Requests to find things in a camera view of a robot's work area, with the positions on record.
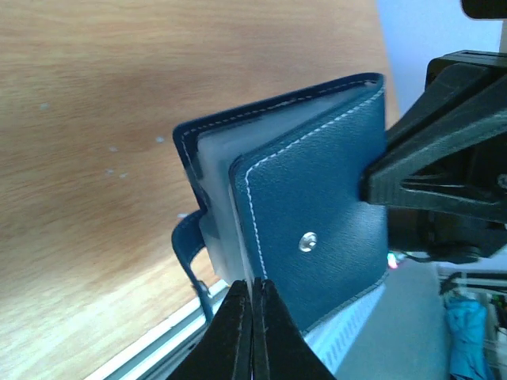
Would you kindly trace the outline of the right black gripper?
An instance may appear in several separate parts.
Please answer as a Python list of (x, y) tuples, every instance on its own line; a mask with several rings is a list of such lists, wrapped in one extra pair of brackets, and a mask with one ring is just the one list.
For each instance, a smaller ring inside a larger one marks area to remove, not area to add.
[(423, 94), (387, 134), (360, 195), (387, 206), (391, 249), (419, 262), (468, 264), (505, 246), (505, 54), (431, 60)]

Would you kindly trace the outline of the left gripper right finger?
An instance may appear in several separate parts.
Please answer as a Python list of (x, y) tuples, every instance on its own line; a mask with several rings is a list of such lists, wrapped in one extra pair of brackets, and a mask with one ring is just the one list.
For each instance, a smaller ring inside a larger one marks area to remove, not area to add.
[(334, 378), (306, 344), (272, 280), (254, 280), (252, 311), (254, 379)]

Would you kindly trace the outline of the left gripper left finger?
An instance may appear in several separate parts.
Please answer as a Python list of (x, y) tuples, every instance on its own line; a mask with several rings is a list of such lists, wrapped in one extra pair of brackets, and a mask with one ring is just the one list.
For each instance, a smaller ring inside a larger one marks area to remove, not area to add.
[(168, 379), (250, 379), (252, 320), (247, 284), (236, 281), (200, 342)]

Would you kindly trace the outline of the blue leather card holder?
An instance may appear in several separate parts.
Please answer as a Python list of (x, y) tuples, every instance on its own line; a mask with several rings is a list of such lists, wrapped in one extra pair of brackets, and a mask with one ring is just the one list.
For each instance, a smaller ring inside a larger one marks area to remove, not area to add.
[(191, 262), (218, 276), (272, 280), (303, 333), (375, 290), (387, 271), (387, 212), (360, 179), (387, 145), (384, 77), (355, 74), (182, 123), (173, 131), (198, 202), (174, 229)]

